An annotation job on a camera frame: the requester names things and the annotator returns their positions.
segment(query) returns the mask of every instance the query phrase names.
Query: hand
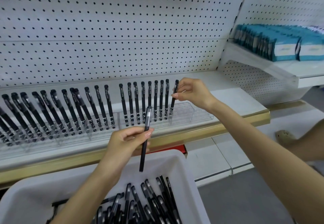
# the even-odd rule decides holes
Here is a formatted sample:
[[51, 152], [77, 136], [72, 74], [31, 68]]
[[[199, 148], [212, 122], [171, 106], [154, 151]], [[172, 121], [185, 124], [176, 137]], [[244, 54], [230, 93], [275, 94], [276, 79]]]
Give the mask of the hand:
[[178, 91], [172, 94], [172, 97], [180, 101], [188, 100], [209, 113], [211, 113], [215, 103], [218, 102], [203, 81], [186, 77], [180, 80]]
[[136, 148], [149, 139], [153, 131], [154, 129], [150, 128], [144, 132], [144, 127], [135, 126], [112, 132], [107, 151], [96, 168], [99, 175], [109, 181], [112, 186], [116, 185], [123, 168]]

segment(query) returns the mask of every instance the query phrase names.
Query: plastic container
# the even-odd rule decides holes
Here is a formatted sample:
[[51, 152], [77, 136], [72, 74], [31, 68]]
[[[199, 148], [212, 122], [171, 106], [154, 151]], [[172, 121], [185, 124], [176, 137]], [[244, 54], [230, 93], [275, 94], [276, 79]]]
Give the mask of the plastic container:
[[[147, 154], [144, 172], [139, 172], [140, 157], [133, 157], [120, 180], [107, 197], [124, 192], [127, 183], [136, 187], [142, 205], [147, 204], [140, 184], [149, 179], [156, 194], [161, 194], [155, 178], [169, 177], [183, 224], [208, 224], [209, 219], [194, 177], [184, 155], [178, 150]], [[89, 165], [21, 180], [0, 201], [0, 224], [45, 224], [53, 214], [52, 202], [70, 198], [96, 165]]]

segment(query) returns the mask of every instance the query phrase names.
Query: pegboard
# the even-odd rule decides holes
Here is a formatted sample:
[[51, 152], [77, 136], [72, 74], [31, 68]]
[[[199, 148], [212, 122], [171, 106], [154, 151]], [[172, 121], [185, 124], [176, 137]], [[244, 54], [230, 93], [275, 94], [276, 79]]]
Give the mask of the pegboard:
[[242, 0], [0, 0], [1, 87], [215, 70]]
[[323, 25], [323, 18], [324, 0], [244, 0], [235, 25], [318, 26]]
[[310, 89], [292, 88], [259, 68], [236, 61], [228, 61], [219, 71], [264, 106], [299, 100]]

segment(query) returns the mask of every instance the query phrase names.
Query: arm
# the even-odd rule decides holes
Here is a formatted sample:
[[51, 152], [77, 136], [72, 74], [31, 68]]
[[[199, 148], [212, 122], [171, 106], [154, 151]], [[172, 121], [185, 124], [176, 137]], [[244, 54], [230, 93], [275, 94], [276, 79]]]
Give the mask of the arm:
[[51, 223], [91, 223], [100, 203], [119, 181], [132, 153], [151, 137], [152, 131], [152, 128], [144, 132], [144, 127], [132, 127], [113, 132], [98, 166]]
[[324, 178], [217, 100], [198, 79], [184, 78], [172, 96], [215, 115], [298, 223], [323, 223]]

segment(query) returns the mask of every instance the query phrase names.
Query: person's left hand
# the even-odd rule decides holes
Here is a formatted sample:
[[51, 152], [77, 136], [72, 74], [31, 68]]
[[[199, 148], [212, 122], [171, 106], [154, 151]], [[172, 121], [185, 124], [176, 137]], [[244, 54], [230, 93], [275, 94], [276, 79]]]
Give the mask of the person's left hand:
[[137, 154], [135, 152], [136, 148], [149, 139], [153, 131], [154, 129], [150, 128], [144, 132], [144, 127], [135, 126], [112, 132], [107, 151], [98, 164], [96, 171], [99, 171], [101, 176], [107, 178], [110, 184], [116, 185], [123, 168], [131, 156], [134, 153]]

